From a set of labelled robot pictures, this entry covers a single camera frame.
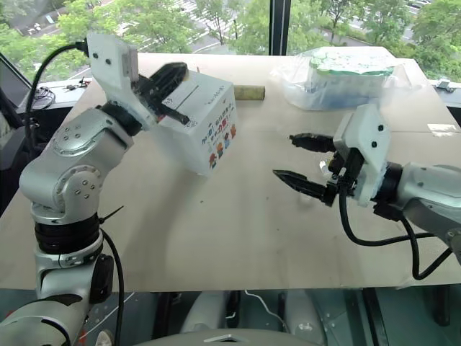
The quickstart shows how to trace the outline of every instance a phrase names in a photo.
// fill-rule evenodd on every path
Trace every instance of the wooden table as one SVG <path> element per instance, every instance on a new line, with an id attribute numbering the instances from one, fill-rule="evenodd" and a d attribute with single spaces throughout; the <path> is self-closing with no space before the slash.
<path id="1" fill-rule="evenodd" d="M 325 182 L 321 159 L 329 155 L 294 148 L 289 134 L 332 135 L 347 111 L 304 112 L 287 103 L 270 72 L 287 57 L 140 54 L 146 76 L 169 61 L 185 61 L 204 74 L 235 84 L 263 84 L 263 102 L 238 102 L 240 127 L 233 147 L 211 178 L 182 169 L 140 133 L 104 183 L 99 214 L 125 208 L 104 228 L 113 235 L 127 290 L 235 290 L 342 288 L 461 283 L 452 255 L 422 282 L 411 277 L 408 242 L 381 248 L 358 247 L 344 234 L 337 203 L 332 208 L 302 198 L 278 180 L 273 169 L 291 169 Z M 410 60 L 406 73 L 419 89 L 382 109 L 392 130 L 389 160 L 405 164 L 461 167 L 455 120 Z M 67 119 L 104 103 L 93 82 Z M 454 125 L 451 136 L 435 136 L 427 124 Z M 0 219 L 0 288 L 33 288 L 35 237 L 30 202 L 18 192 Z M 400 224 L 349 202 L 357 236 L 381 239 L 404 234 Z M 421 265 L 445 246 L 420 241 Z"/>

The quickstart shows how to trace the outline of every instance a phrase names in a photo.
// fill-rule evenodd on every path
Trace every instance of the white cable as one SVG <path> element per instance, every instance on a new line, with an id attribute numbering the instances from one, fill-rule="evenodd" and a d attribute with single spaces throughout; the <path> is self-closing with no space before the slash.
<path id="1" fill-rule="evenodd" d="M 130 299 L 131 297 L 133 297 L 133 294 L 135 294 L 135 292 L 132 292 L 124 301 L 123 303 L 126 303 L 128 301 L 128 299 Z M 108 319 L 110 317 L 110 315 L 112 315 L 113 313 L 116 312 L 116 310 L 118 309 L 118 306 L 116 306 L 111 312 L 108 313 L 108 315 L 106 315 L 101 321 L 100 323 L 98 323 L 96 326 L 94 326 L 93 328 L 91 328 L 88 332 L 86 332 L 85 334 L 83 334 L 81 337 L 79 337 L 79 340 L 82 340 L 85 336 L 87 336 L 89 333 L 93 332 L 97 327 L 99 327 L 101 324 L 104 323 L 104 321 L 106 319 Z"/>
<path id="2" fill-rule="evenodd" d="M 271 311 L 269 310 L 269 308 L 267 307 L 266 302 L 264 301 L 263 298 L 261 298 L 261 297 L 258 296 L 257 294 L 249 293 L 247 290 L 245 290 L 244 292 L 245 292 L 245 294 L 246 294 L 247 296 L 254 297 L 254 298 L 258 298 L 259 301 L 261 302 L 262 306 L 263 306 L 264 309 L 266 310 L 266 312 L 267 312 L 269 315 L 272 315 L 273 317 L 276 317 L 276 318 L 280 321 L 280 323 L 282 324 L 282 326 L 283 326 L 283 328 L 285 329 L 285 331 L 286 331 L 287 333 L 290 333 L 290 330 L 288 329 L 288 326 L 287 326 L 287 324 L 285 323 L 285 321 L 284 321 L 279 315 L 274 314 L 273 312 L 271 312 Z"/>

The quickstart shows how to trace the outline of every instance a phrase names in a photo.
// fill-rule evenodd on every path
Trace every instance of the white box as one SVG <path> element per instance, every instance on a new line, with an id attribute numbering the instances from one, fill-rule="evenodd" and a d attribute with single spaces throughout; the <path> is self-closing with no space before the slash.
<path id="1" fill-rule="evenodd" d="M 182 125 L 163 117 L 152 130 L 156 142 L 188 169 L 209 176 L 237 132 L 233 84 L 189 71 L 189 78 L 163 103 L 190 121 Z"/>

